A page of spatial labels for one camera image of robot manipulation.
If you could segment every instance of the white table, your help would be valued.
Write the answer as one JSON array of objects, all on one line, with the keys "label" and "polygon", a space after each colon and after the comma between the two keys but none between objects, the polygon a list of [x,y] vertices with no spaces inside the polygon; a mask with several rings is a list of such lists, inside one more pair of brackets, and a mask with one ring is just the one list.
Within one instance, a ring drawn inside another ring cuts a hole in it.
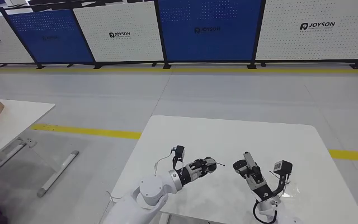
[{"label": "white table", "polygon": [[[8,161],[13,155],[16,154],[22,147],[26,145],[26,142],[21,142],[18,146],[13,148],[8,154],[4,154],[4,150],[9,146],[22,132],[28,127],[36,123],[39,119],[45,116],[52,108],[54,104],[45,104],[40,102],[26,102],[17,100],[1,100],[5,106],[4,110],[0,114],[0,166]],[[27,139],[27,143],[51,168],[55,173],[45,183],[45,185],[38,191],[37,195],[42,197],[51,185],[56,181],[59,175],[69,165],[69,163],[78,154],[78,151],[73,151],[70,156],[63,162],[63,164],[57,164],[49,155],[36,150],[35,142],[31,139]]]},{"label": "white table", "polygon": [[[178,144],[185,146],[185,164],[210,156],[227,166],[218,166],[214,173],[170,195],[164,213],[227,224],[258,223],[252,215],[254,197],[232,168],[249,151],[272,190],[278,184],[269,173],[274,163],[293,164],[286,190],[291,197],[282,201],[305,224],[357,223],[358,206],[316,129],[309,125],[153,116],[112,195],[120,197],[142,177],[153,175],[154,163]],[[171,158],[159,163],[158,174],[172,168]]]}]

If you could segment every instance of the yellow floor line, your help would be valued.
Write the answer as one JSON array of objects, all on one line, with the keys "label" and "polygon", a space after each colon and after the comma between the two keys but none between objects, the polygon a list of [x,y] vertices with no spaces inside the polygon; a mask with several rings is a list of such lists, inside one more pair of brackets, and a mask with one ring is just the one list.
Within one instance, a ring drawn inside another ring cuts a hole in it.
[{"label": "yellow floor line", "polygon": [[92,136],[108,136],[108,137],[115,137],[115,138],[131,138],[131,139],[139,139],[141,135],[140,132],[125,132],[121,130],[105,130],[105,129],[96,129],[96,128],[78,128],[78,127],[48,125],[48,124],[35,124],[31,127],[31,129],[47,130],[50,132],[89,134]]},{"label": "yellow floor line", "polygon": [[246,72],[246,73],[358,73],[358,69],[246,69],[246,68],[0,68],[0,72]]},{"label": "yellow floor line", "polygon": [[[92,136],[107,136],[115,138],[131,138],[139,139],[140,132],[126,132],[122,130],[106,130],[96,128],[78,128],[68,126],[58,126],[49,124],[35,124],[31,127],[33,130],[47,130],[50,132],[64,132],[70,134],[88,134]],[[339,158],[342,160],[358,160],[358,151],[346,150],[329,150],[332,158]]]},{"label": "yellow floor line", "polygon": [[347,150],[329,150],[332,158],[339,158],[342,160],[358,160],[358,151]]}]

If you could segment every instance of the gray floor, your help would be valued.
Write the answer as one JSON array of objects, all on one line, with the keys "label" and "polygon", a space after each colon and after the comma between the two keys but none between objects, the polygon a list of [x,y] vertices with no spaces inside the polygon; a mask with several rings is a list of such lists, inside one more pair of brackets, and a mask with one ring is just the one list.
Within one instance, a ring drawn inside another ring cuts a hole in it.
[{"label": "gray floor", "polygon": [[[233,68],[223,65],[173,68]],[[347,65],[270,68],[339,68]],[[358,151],[358,73],[0,72],[0,99],[52,102],[40,122],[141,132],[151,115],[310,124],[329,149]],[[80,155],[45,197],[51,169],[29,148],[0,168],[0,207],[13,223],[99,223],[136,140],[28,130],[63,161]],[[335,160],[358,200],[358,161]]]}]

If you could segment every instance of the pegboard panel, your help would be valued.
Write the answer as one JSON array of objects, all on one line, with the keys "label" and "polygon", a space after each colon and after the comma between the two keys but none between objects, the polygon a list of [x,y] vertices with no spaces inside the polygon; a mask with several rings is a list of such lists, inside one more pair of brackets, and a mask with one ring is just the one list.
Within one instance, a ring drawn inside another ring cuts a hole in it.
[{"label": "pegboard panel", "polygon": [[93,61],[70,10],[22,13],[9,18],[39,63]]},{"label": "pegboard panel", "polygon": [[168,60],[251,60],[261,0],[159,0]]},{"label": "pegboard panel", "polygon": [[266,1],[257,60],[357,58],[357,0]]},{"label": "pegboard panel", "polygon": [[3,16],[0,17],[0,63],[33,63]]},{"label": "pegboard panel", "polygon": [[153,2],[74,9],[98,62],[163,60]]}]

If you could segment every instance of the cable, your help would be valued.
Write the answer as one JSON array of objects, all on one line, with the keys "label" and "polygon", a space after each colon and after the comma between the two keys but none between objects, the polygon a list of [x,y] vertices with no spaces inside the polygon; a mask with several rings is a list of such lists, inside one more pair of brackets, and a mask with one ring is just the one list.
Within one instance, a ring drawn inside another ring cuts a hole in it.
[{"label": "cable", "polygon": [[106,192],[110,195],[110,198],[111,198],[111,201],[113,202],[113,204],[115,204],[113,199],[121,199],[122,198],[122,197],[120,197],[120,198],[113,197],[108,190],[106,190]]},{"label": "cable", "polygon": [[252,209],[252,213],[253,213],[253,216],[255,217],[255,219],[257,221],[259,221],[260,223],[263,223],[263,224],[273,224],[273,223],[275,223],[276,219],[277,219],[277,204],[276,204],[275,216],[274,216],[274,219],[271,222],[264,222],[264,221],[260,220],[256,216],[256,207],[257,207],[258,204],[259,204],[259,202],[258,202],[258,200],[256,200],[256,203],[255,203],[255,205],[253,206],[253,209]]},{"label": "cable", "polygon": [[271,170],[270,170],[270,173],[273,174],[273,176],[275,176],[277,179],[280,179],[278,176],[276,176]]},{"label": "cable", "polygon": [[[170,150],[169,156],[163,157],[163,158],[161,158],[160,160],[164,160],[165,158],[170,157],[170,155],[172,154],[173,150],[174,150],[174,148],[172,148],[172,149]],[[160,160],[158,160],[158,161],[154,164],[154,175],[157,174],[158,163],[160,162]]]}]

